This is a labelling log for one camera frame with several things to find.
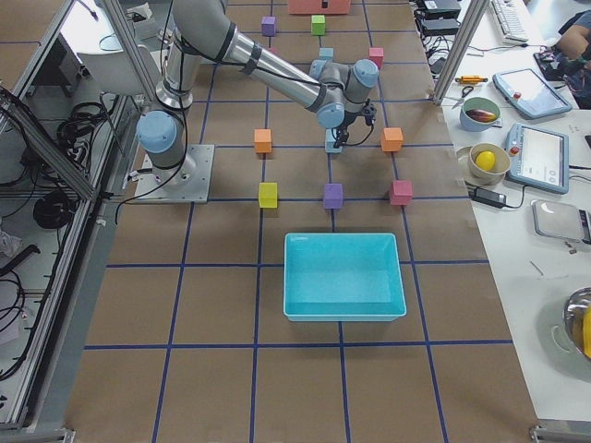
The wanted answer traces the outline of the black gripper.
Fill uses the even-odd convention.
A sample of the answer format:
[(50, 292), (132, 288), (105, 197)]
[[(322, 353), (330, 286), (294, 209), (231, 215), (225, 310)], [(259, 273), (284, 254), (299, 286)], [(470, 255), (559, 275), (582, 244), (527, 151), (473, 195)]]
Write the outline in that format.
[(359, 110), (344, 113), (344, 120), (340, 124), (340, 128), (334, 128), (332, 135), (334, 138), (333, 147), (335, 149), (341, 149), (348, 141), (349, 133), (348, 127), (352, 125), (357, 118), (363, 117), (366, 126), (374, 126), (376, 121), (376, 107), (373, 103), (365, 103)]

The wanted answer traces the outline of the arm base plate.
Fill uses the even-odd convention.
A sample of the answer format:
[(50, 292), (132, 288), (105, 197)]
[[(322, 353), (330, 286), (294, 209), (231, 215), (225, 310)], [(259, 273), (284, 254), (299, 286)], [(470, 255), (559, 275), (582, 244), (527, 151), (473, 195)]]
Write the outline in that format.
[(135, 197), (155, 204), (207, 203), (214, 152), (213, 145), (190, 144), (179, 172), (177, 167), (168, 171), (154, 168), (145, 154), (142, 167), (151, 171), (139, 176)]

